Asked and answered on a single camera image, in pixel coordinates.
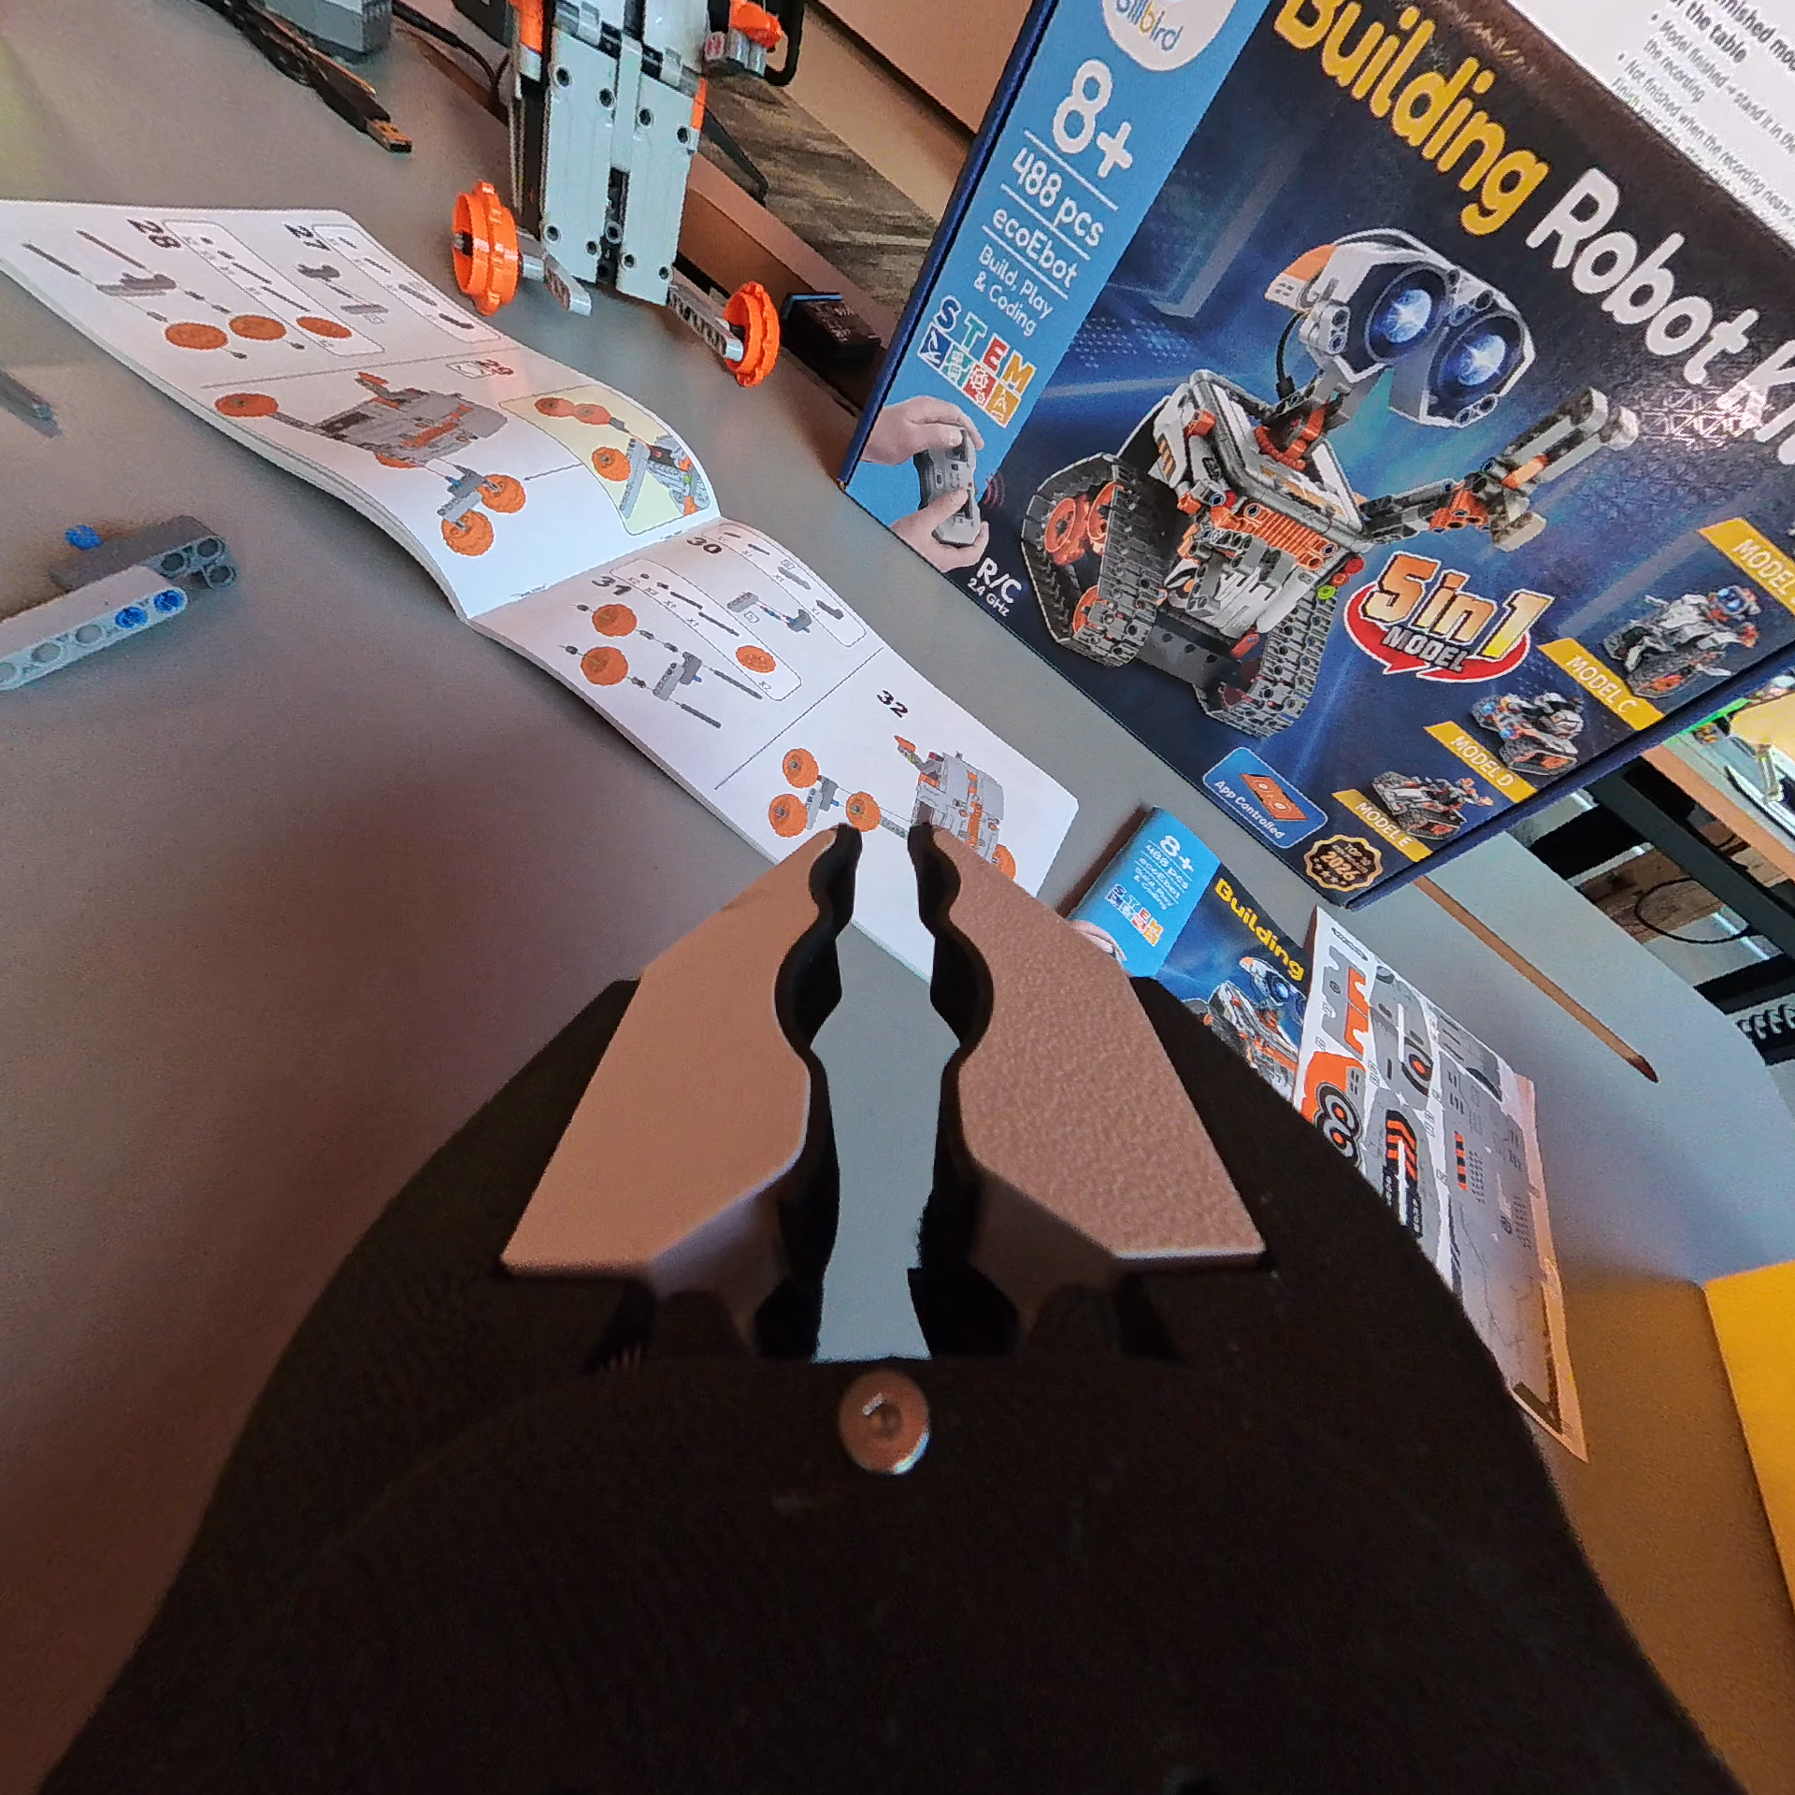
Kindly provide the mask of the blue toy robot box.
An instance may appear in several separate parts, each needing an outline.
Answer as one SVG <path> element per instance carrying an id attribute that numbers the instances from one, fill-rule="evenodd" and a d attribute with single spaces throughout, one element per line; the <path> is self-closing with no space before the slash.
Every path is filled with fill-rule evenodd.
<path id="1" fill-rule="evenodd" d="M 1029 9 L 869 436 L 958 571 L 1333 901 L 1788 674 L 1788 239 L 1517 9 Z"/>

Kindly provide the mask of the grey desk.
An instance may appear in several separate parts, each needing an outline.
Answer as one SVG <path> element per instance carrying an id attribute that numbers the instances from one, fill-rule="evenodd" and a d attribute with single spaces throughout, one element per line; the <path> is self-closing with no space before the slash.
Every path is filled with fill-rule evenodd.
<path id="1" fill-rule="evenodd" d="M 503 128 L 425 40 L 372 72 L 415 158 L 353 137 L 210 9 L 8 9 L 8 195 L 340 211 L 444 281 Z M 1286 926 L 1308 887 L 835 494 L 849 414 L 798 366 L 734 397 L 653 308 L 507 330 L 653 400 L 734 522 L 793 544 L 994 740 L 1083 793 L 1063 901 L 1138 803 Z M 8 609 L 70 522 L 197 512 L 244 594 L 8 692 L 8 1790 L 39 1790 L 192 1542 L 290 1321 L 403 1183 L 611 982 L 767 858 L 588 702 L 470 639 L 340 502 L 168 406 L 8 284 Z M 1788 1586 L 1702 1280 L 1788 1260 L 1788 1098 L 1735 1028 L 1524 843 L 1436 887 L 1594 1006 L 1594 1046 L 1431 892 L 1349 929 L 1541 1081 L 1594 1570 L 1742 1790 L 1788 1790 Z M 819 1069 L 847 1128 L 832 1362 L 926 1353 L 912 1212 L 952 1028 L 861 929 Z"/>

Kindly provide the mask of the small black module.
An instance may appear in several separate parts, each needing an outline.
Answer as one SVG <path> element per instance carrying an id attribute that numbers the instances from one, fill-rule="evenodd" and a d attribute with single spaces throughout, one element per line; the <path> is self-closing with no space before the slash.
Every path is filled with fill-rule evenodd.
<path id="1" fill-rule="evenodd" d="M 862 400 L 889 341 L 847 294 L 790 294 L 776 301 L 776 352 L 798 358 L 835 397 Z"/>

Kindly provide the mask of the white printed instruction poster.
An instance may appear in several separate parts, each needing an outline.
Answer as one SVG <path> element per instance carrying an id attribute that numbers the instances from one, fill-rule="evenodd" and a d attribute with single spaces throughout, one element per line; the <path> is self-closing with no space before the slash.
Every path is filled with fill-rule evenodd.
<path id="1" fill-rule="evenodd" d="M 1765 231 L 1795 239 L 1788 0 L 1517 0 L 1517 11 L 1583 59 Z"/>

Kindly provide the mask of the small colourful booklet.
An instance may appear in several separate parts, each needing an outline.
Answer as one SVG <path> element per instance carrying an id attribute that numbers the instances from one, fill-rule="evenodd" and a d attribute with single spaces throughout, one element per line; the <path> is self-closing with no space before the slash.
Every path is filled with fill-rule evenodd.
<path id="1" fill-rule="evenodd" d="M 1063 926 L 1125 976 L 1155 982 L 1211 1023 L 1211 1039 L 1296 1098 L 1308 1014 L 1299 944 L 1272 929 L 1177 814 L 1149 810 Z"/>

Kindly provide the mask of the open white instruction booklet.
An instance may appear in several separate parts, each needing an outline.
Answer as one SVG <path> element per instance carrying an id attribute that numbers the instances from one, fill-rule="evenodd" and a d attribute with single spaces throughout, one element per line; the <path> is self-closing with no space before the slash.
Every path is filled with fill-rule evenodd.
<path id="1" fill-rule="evenodd" d="M 8 199 L 0 263 L 256 456 L 407 544 L 767 858 L 849 819 L 861 929 L 930 976 L 908 819 L 1045 887 L 1075 793 L 712 505 L 645 400 L 524 352 L 353 215 Z"/>

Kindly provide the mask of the white orange booklet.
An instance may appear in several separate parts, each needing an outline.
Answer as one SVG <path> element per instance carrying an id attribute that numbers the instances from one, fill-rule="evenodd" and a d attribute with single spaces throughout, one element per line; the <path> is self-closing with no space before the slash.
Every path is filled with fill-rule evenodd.
<path id="1" fill-rule="evenodd" d="M 1510 1395 L 1590 1458 L 1541 1092 L 1325 906 L 1296 1110 L 1378 1186 Z"/>

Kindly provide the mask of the yellow flat object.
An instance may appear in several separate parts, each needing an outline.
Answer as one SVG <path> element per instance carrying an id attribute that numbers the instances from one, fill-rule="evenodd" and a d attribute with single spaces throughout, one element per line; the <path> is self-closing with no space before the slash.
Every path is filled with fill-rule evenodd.
<path id="1" fill-rule="evenodd" d="M 1782 1584 L 1795 1586 L 1795 1264 L 1754 1264 L 1702 1289 Z"/>

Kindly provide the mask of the grey beam with blue pin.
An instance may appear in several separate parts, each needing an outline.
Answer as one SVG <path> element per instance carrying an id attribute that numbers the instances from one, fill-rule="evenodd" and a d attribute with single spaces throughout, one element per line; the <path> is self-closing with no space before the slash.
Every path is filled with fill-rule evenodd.
<path id="1" fill-rule="evenodd" d="M 228 544 L 192 522 L 150 522 L 130 539 L 61 530 L 70 559 L 52 567 L 55 601 L 39 601 L 0 620 L 0 684 L 39 684 L 107 645 L 140 639 L 150 620 L 189 617 L 192 594 L 228 594 Z"/>

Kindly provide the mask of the grey orange robot model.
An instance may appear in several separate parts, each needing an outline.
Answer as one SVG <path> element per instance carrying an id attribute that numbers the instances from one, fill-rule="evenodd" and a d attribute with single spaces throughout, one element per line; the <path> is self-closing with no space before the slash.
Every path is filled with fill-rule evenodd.
<path id="1" fill-rule="evenodd" d="M 518 0 L 507 9 L 507 158 L 518 211 L 494 184 L 456 195 L 453 258 L 477 315 L 544 281 L 588 315 L 588 284 L 675 308 L 734 387 L 776 358 L 767 284 L 708 301 L 680 281 L 687 175 L 708 76 L 793 76 L 798 0 Z"/>

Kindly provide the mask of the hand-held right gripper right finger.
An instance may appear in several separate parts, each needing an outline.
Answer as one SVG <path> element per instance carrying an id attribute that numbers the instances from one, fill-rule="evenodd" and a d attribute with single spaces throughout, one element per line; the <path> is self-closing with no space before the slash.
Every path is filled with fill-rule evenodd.
<path id="1" fill-rule="evenodd" d="M 1061 1289 L 1259 1264 L 1130 976 L 958 837 L 908 833 L 930 1004 L 958 1050 L 935 1098 L 926 1264 L 930 1330 L 1023 1330 Z"/>

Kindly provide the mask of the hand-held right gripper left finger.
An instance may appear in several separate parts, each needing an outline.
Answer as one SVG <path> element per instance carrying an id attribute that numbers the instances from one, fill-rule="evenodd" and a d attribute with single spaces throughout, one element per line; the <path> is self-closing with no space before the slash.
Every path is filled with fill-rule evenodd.
<path id="1" fill-rule="evenodd" d="M 815 1028 L 847 1004 L 861 833 L 819 833 L 660 949 L 507 1237 L 507 1273 L 708 1289 L 734 1321 L 815 1330 L 835 1136 Z"/>

